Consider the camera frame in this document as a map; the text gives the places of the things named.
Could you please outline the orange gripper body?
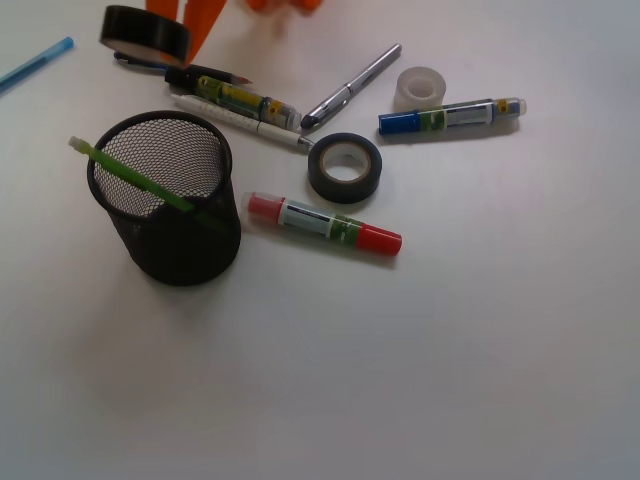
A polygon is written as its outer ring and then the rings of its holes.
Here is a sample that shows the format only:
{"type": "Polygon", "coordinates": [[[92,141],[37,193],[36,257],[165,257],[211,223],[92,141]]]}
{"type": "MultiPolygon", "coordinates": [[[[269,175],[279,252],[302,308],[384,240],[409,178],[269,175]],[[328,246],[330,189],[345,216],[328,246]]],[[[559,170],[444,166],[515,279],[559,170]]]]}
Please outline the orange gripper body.
{"type": "Polygon", "coordinates": [[[313,13],[322,4],[322,0],[247,0],[249,8],[261,13],[275,11],[284,6],[291,6],[303,13],[313,13]]]}

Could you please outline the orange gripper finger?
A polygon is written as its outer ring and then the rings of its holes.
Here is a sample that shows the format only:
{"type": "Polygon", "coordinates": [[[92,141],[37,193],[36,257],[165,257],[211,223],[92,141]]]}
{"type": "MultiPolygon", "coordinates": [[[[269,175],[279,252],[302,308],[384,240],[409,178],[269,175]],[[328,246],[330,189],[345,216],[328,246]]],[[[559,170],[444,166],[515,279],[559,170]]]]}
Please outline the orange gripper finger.
{"type": "Polygon", "coordinates": [[[179,24],[189,32],[189,46],[184,48],[182,64],[190,64],[206,40],[216,20],[225,6],[224,0],[186,1],[183,18],[178,21],[178,0],[147,0],[147,11],[179,24]]]}

